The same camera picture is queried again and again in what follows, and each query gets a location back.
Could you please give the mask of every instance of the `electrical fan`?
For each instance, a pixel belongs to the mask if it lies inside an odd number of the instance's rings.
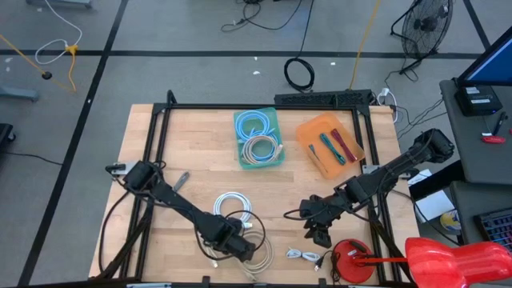
[[[391,35],[402,39],[402,48],[407,57],[415,62],[400,70],[403,74],[438,52],[453,14],[452,0],[414,0],[407,12],[391,26]],[[402,34],[394,32],[394,26],[403,18]]]

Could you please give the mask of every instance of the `yellow cord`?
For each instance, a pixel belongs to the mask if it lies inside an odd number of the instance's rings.
[[[3,40],[12,50],[16,51],[16,53],[18,53],[20,56],[22,56],[29,64],[31,64],[35,69],[37,69],[39,71],[39,73],[41,74],[45,74],[46,71],[44,71],[41,67],[37,66],[34,62],[32,62],[32,60],[30,60],[27,56],[24,55],[23,52],[21,52],[18,48],[16,48],[16,46],[14,46],[11,42],[9,42],[9,40],[7,40],[5,37],[3,37],[2,34],[0,34],[0,39]],[[71,64],[71,68],[70,68],[70,72],[68,73],[68,76],[70,78],[70,81],[71,81],[71,84],[73,84],[73,89],[67,87],[66,85],[60,83],[59,81],[51,78],[50,80],[56,84],[57,86],[63,88],[64,90],[67,90],[71,93],[75,93],[77,90],[74,86],[74,83],[73,83],[73,80],[71,79],[71,71],[73,70],[73,67],[74,67],[74,54],[76,53],[76,49],[78,48],[78,46],[76,46],[74,48],[74,50],[70,51],[71,55],[73,56],[73,61],[72,61],[72,64]]]
[[[358,64],[359,64],[359,56],[361,56],[362,48],[365,45],[366,38],[370,33],[370,28],[374,24],[375,16],[377,15],[378,7],[381,5],[381,0],[377,0],[375,3],[374,12],[371,15],[370,21],[368,22],[368,26],[366,27],[365,34],[362,37],[361,45],[359,45],[358,56],[355,59],[354,72],[352,72],[352,80],[350,81],[349,90],[352,90],[352,85],[354,84],[355,77],[358,73]]]

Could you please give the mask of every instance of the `keyboard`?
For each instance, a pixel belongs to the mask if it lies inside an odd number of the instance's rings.
[[[474,216],[485,240],[500,244],[512,252],[512,208]]]
[[[370,89],[345,90],[314,93],[277,94],[274,97],[276,105],[303,104],[303,105],[334,105],[338,100],[338,106],[368,105],[373,96]]]

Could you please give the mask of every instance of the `floor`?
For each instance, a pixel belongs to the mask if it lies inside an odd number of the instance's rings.
[[[51,39],[72,42],[77,37],[77,31],[56,18],[43,1],[34,2],[0,1],[0,26],[8,27],[3,35],[31,58]],[[297,2],[264,1],[258,21],[278,26]],[[304,59],[315,69],[315,91],[348,87],[355,52],[375,2],[315,2],[304,45],[304,55],[312,56]],[[163,102],[168,89],[179,102],[195,103],[272,103],[275,94],[295,92],[286,83],[282,66],[300,47],[310,0],[304,0],[282,30],[246,26],[228,34],[220,26],[238,21],[242,12],[242,5],[232,1],[93,0],[92,4],[91,10],[55,5],[61,16],[83,30],[74,69],[76,94],[40,78],[0,42],[0,83],[34,89],[41,96],[34,103],[0,99],[0,122],[13,124],[17,134],[9,151],[64,163],[61,168],[35,158],[0,158],[0,286],[86,279],[111,183],[103,167],[117,158],[132,104]],[[378,93],[389,71],[401,67],[402,46],[389,28],[408,5],[404,0],[382,2],[354,89]],[[469,6],[474,8],[473,18]],[[388,81],[398,104],[414,116],[435,103],[440,98],[438,83],[460,75],[484,51],[484,43],[492,43],[510,27],[510,8],[507,0],[455,1],[440,55],[416,69],[417,82],[396,74]],[[54,45],[49,53],[60,49]],[[45,69],[67,84],[70,61],[65,56]],[[290,69],[297,82],[307,81],[301,68]],[[431,115],[443,111],[440,105]],[[400,130],[406,121],[401,114],[398,120]],[[453,140],[443,115],[400,138],[402,150],[431,127]],[[443,166],[426,167],[437,171]],[[420,229],[433,234],[428,227]]]

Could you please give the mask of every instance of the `blue cable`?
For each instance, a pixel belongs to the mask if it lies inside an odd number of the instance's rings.
[[[255,130],[252,128],[250,130],[249,135],[247,135],[243,130],[243,125],[248,120],[257,119],[263,124],[262,130]],[[270,128],[270,120],[268,116],[266,116],[264,113],[257,111],[257,110],[248,110],[245,112],[240,113],[240,115],[236,118],[234,128],[236,130],[237,136],[240,140],[238,140],[240,143],[245,143],[249,139],[251,139],[254,136],[264,135],[268,137],[272,137],[276,143],[279,143],[277,137],[274,135],[275,128]],[[275,148],[272,146],[272,150],[265,156],[257,156],[255,153],[252,153],[252,156],[254,159],[265,162],[271,159],[274,156]]]
[[[329,150],[334,154],[334,156],[336,157],[336,160],[338,160],[338,162],[342,165],[345,165],[346,163],[346,160],[345,160],[345,157],[343,157],[343,155],[341,155],[337,150],[336,148],[334,148],[334,145],[333,143],[330,142],[329,138],[327,137],[327,135],[325,133],[322,133],[320,134],[320,139],[322,140],[322,142],[327,146],[327,148],[329,148]]]

